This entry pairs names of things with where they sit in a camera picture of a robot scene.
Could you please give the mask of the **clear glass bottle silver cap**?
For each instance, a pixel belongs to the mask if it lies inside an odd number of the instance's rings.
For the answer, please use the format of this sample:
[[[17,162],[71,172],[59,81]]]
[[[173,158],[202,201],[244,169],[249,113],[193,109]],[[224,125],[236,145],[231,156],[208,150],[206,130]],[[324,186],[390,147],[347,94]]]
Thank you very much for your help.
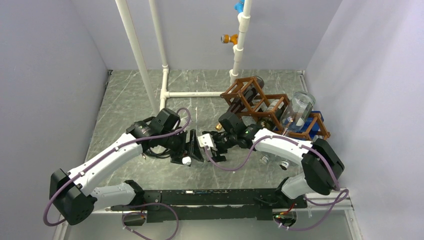
[[[205,161],[195,129],[191,129],[189,132],[185,131],[181,134],[180,139],[182,140],[180,147],[170,155],[171,163],[190,167],[193,161],[201,163]]]

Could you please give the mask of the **clear glass bottle white cap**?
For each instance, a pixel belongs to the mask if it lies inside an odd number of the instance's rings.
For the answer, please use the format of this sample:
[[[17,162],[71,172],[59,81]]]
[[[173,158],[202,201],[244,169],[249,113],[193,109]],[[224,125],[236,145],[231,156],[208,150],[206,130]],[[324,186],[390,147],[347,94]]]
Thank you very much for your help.
[[[283,136],[296,133],[302,129],[316,103],[315,97],[306,91],[297,91],[292,95],[288,106],[280,117],[284,127]]]

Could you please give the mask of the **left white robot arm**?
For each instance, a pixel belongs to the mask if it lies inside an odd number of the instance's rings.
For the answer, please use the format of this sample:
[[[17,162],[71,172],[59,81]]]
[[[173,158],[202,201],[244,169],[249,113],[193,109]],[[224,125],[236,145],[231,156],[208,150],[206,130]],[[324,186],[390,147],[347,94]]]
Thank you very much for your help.
[[[161,146],[177,158],[183,157],[187,121],[180,126],[180,116],[163,108],[157,116],[134,122],[110,146],[87,162],[64,171],[56,170],[50,177],[49,202],[43,213],[45,225],[53,227],[48,212],[54,206],[69,225],[77,225],[92,212],[112,206],[139,209],[145,203],[145,191],[133,180],[112,186],[99,184],[128,161],[150,148]]]

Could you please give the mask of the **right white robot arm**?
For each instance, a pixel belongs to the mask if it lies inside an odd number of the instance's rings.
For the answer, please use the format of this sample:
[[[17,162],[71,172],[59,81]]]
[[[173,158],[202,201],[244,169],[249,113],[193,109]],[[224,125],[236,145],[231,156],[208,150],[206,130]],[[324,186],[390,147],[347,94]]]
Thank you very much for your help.
[[[250,153],[281,157],[302,168],[301,173],[285,178],[277,187],[275,200],[280,207],[289,207],[305,194],[327,196],[341,189],[338,179],[345,166],[325,139],[310,141],[282,136],[257,124],[245,125],[234,113],[224,114],[219,122],[223,131],[205,131],[194,137],[214,165],[225,159],[228,149],[238,146]]]

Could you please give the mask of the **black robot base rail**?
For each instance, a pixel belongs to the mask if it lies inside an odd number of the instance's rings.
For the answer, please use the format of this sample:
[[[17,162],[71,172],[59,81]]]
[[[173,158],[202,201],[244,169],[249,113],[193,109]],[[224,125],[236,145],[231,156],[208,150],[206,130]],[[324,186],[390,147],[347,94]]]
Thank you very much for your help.
[[[274,188],[145,190],[144,197],[111,210],[144,211],[148,223],[179,220],[256,219],[270,221],[279,210],[305,209],[303,196],[284,197]]]

